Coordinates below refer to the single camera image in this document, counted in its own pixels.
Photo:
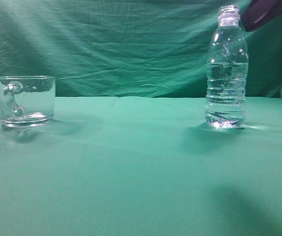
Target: plastic water bottle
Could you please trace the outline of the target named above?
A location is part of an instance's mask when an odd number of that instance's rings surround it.
[[[207,54],[205,118],[216,128],[238,128],[245,119],[248,53],[239,20],[238,6],[220,8],[219,26]]]

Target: clear glass cup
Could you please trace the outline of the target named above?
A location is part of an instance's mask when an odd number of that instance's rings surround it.
[[[0,119],[8,127],[33,127],[54,117],[56,81],[51,76],[0,77]]]

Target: purple object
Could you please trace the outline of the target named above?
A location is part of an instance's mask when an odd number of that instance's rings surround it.
[[[241,17],[245,30],[250,32],[282,13],[282,0],[253,0]]]

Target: mug handle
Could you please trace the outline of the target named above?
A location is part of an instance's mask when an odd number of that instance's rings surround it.
[[[14,95],[22,92],[23,85],[20,82],[12,81],[3,89],[3,99],[5,104],[11,108],[14,116],[23,116],[26,112],[24,107],[15,102]]]

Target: table surface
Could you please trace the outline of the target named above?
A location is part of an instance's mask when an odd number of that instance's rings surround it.
[[[238,130],[204,101],[58,97],[0,125],[0,236],[282,236],[282,99],[247,98]]]

